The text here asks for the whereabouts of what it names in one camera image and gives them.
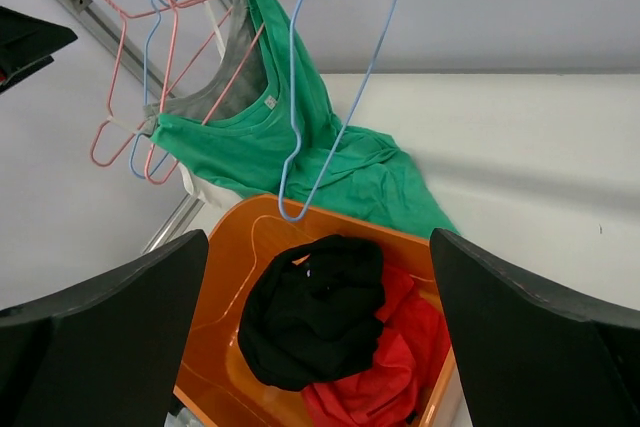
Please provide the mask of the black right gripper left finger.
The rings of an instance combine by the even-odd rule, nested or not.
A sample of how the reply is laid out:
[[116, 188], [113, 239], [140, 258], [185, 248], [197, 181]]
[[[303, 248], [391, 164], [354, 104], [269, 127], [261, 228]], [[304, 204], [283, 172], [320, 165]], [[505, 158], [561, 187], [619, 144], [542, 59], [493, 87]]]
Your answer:
[[4, 426], [161, 426], [203, 282], [201, 230], [1, 312]]

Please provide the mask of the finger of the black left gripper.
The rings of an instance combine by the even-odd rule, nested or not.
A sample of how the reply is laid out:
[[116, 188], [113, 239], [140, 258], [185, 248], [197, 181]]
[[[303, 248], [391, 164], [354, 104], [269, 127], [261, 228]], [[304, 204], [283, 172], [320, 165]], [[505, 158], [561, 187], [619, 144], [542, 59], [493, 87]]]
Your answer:
[[77, 39], [68, 27], [1, 7], [1, 92], [53, 63], [53, 54]]

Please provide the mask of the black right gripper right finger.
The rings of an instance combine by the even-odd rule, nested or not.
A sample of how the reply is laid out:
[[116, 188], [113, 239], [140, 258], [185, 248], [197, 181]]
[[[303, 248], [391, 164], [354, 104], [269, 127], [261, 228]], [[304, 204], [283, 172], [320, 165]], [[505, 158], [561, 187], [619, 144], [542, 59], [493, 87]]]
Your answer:
[[431, 259], [476, 426], [636, 426], [639, 313], [435, 230]]

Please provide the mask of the red tank top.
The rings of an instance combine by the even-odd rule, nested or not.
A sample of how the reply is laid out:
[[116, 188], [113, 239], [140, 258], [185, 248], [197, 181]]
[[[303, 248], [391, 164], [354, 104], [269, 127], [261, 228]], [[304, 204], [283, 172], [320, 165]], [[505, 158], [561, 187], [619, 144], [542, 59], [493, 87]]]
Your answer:
[[384, 329], [372, 367], [302, 391], [315, 426], [402, 426], [423, 390], [433, 388], [451, 346], [444, 315], [424, 299], [405, 270], [385, 265]]

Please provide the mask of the white tank top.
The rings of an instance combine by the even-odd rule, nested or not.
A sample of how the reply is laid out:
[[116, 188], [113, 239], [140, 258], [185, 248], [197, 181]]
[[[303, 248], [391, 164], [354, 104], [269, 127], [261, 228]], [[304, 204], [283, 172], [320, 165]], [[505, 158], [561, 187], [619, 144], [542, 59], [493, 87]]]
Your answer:
[[191, 120], [166, 113], [158, 102], [144, 105], [143, 113], [143, 125], [137, 131], [155, 138], [178, 157], [178, 169], [189, 195], [222, 210], [240, 202], [241, 196], [229, 183], [228, 169], [222, 165], [219, 131], [231, 118]]

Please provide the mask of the black tank top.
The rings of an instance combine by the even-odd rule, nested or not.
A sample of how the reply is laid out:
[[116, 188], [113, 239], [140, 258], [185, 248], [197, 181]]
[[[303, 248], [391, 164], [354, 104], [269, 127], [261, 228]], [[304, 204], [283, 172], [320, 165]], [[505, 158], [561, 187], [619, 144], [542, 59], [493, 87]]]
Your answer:
[[368, 370], [384, 324], [384, 256], [373, 241], [330, 235], [279, 253], [254, 284], [237, 334], [263, 384], [301, 391]]

